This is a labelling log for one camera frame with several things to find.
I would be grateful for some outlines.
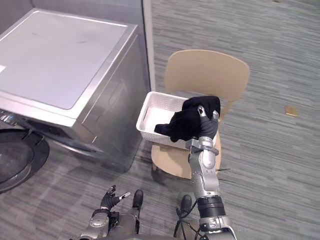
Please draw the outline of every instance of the chair seat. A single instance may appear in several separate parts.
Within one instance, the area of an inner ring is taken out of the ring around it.
[[[221,165],[221,143],[220,134],[217,133],[215,148],[219,150],[219,155],[215,157],[215,168]],[[151,159],[159,169],[168,174],[181,178],[191,178],[191,168],[188,163],[189,150],[155,143],[152,145]]]

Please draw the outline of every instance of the wooden chair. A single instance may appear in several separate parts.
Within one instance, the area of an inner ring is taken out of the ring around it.
[[[244,92],[250,75],[249,66],[227,54],[210,50],[182,50],[169,57],[164,86],[166,92],[195,92],[209,96],[217,96],[227,101],[222,109],[221,122],[234,101]],[[217,133],[215,148],[216,169],[221,164],[221,142]],[[189,151],[162,144],[154,144],[151,150],[152,169],[157,168],[181,177],[190,179],[191,169],[188,163]]]

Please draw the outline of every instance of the black cloth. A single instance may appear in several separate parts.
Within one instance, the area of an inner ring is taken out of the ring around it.
[[[187,141],[193,137],[198,138],[200,133],[199,105],[204,107],[209,119],[212,118],[214,110],[220,116],[220,99],[217,96],[192,97],[184,101],[182,110],[173,115],[169,124],[157,124],[154,131],[169,136],[172,142],[179,139]]]

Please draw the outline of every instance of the chair leg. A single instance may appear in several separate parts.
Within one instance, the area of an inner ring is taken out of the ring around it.
[[[158,167],[154,163],[152,163],[152,171],[154,171],[154,172],[157,171],[157,168]]]

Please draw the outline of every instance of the washing machine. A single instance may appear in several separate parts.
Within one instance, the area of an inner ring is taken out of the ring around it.
[[[147,94],[137,25],[33,9],[0,35],[0,192],[46,162],[48,140],[128,170]]]

